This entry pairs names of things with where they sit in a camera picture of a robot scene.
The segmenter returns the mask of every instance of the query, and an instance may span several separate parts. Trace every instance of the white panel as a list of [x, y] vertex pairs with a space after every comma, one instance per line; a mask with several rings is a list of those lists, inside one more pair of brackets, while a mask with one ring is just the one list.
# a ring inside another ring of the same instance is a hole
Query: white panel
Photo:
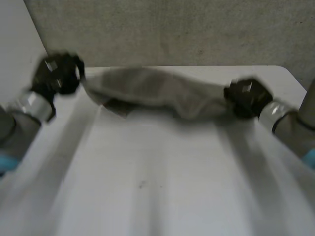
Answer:
[[0, 1], [0, 104], [23, 87], [46, 53], [23, 0]]

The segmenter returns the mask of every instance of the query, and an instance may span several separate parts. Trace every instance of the table surface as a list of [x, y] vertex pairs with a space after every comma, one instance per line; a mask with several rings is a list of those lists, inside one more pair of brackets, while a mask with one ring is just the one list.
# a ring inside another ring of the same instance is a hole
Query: table surface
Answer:
[[[295, 106], [306, 93], [278, 66], [159, 68], [223, 85], [256, 75]], [[56, 107], [0, 184], [3, 235], [315, 234], [314, 173], [256, 121], [188, 125], [152, 111], [122, 119], [82, 90]]]

